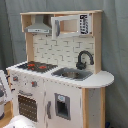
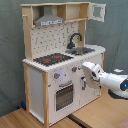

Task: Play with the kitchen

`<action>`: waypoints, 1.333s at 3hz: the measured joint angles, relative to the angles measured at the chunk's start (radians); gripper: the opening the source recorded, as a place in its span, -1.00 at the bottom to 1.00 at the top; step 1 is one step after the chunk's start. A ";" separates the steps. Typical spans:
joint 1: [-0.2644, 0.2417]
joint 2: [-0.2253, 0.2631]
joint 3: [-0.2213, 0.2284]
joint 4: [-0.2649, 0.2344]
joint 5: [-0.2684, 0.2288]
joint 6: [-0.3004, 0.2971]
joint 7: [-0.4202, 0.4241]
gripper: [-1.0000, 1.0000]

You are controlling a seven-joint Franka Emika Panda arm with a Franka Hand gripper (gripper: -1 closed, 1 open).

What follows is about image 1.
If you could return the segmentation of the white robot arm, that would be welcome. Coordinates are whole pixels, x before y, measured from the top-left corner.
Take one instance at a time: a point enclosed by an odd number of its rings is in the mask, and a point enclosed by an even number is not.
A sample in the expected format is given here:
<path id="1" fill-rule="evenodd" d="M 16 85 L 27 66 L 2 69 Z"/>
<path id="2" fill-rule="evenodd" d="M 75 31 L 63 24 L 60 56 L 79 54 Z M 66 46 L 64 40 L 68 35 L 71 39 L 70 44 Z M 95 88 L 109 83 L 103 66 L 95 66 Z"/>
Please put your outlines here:
<path id="1" fill-rule="evenodd" d="M 11 90 L 3 70 L 0 70 L 0 120 L 4 117 L 4 105 L 12 100 Z M 22 115 L 13 117 L 3 128 L 36 128 L 34 123 Z"/>

